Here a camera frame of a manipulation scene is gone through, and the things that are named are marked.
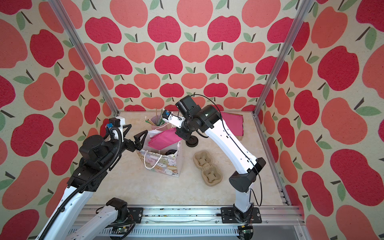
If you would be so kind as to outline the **single pink napkin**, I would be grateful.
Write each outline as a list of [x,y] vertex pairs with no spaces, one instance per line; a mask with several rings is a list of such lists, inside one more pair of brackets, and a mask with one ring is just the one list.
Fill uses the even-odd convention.
[[151,137],[148,142],[148,146],[155,150],[162,150],[175,143],[178,143],[181,140],[182,138],[176,134],[176,128],[171,128]]

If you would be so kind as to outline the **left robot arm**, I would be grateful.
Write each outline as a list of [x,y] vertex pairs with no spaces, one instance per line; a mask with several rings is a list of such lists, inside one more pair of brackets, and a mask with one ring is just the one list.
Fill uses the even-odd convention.
[[38,240],[92,240],[107,228],[122,233],[119,236],[122,240],[141,222],[140,209],[132,214],[126,201],[112,198],[95,217],[76,232],[69,233],[83,207],[108,172],[117,165],[123,152],[135,152],[143,148],[148,131],[142,131],[134,136],[134,140],[128,140],[125,136],[131,127],[109,123],[105,136],[93,135],[84,140],[80,147],[80,164],[67,182],[54,213],[37,236]]

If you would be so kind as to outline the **cardboard cup carrier stack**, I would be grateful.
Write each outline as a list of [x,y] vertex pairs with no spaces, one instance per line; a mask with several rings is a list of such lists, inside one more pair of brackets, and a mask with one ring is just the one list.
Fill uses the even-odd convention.
[[193,161],[195,166],[202,171],[202,178],[207,186],[213,187],[222,181],[222,172],[214,164],[214,159],[209,152],[200,151],[195,153]]

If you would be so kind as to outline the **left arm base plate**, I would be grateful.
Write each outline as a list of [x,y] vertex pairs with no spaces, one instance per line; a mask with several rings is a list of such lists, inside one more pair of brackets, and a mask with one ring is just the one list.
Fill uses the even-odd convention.
[[143,217],[143,208],[127,208],[122,207],[118,209],[117,219],[112,224],[129,224],[135,222],[140,224]]

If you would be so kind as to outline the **white patterned gift bag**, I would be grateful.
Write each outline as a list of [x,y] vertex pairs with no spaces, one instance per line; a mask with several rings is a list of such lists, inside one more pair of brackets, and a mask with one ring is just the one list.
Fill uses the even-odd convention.
[[182,140],[162,150],[148,146],[151,137],[161,132],[163,131],[149,131],[143,149],[137,150],[136,153],[147,170],[178,178],[183,165]]

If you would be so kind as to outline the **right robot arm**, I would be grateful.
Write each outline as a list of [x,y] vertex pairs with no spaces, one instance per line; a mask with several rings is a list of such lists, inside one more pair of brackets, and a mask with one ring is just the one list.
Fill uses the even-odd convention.
[[215,104],[201,108],[192,97],[186,96],[176,103],[181,116],[163,114],[163,119],[176,127],[176,134],[188,141],[193,132],[205,133],[226,154],[236,171],[229,182],[236,190],[233,205],[239,223],[249,223],[254,207],[251,200],[252,185],[266,164],[263,158],[252,155],[231,132]]

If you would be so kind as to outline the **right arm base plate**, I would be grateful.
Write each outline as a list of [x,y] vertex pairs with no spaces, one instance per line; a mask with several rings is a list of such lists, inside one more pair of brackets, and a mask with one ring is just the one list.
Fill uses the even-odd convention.
[[222,207],[220,216],[223,224],[250,224],[262,223],[259,208],[249,208],[245,213],[238,210],[235,206]]

